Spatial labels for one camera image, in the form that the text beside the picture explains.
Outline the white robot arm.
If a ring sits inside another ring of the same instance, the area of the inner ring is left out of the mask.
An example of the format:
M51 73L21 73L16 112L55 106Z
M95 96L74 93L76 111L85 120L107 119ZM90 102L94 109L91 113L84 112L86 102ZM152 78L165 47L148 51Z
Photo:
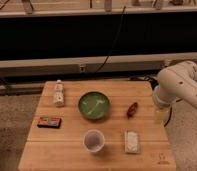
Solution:
M172 103L180 98L197 109L197 64L183 61L165 67L157 74L158 85L152 99L155 104L154 120L162 123L170 112Z

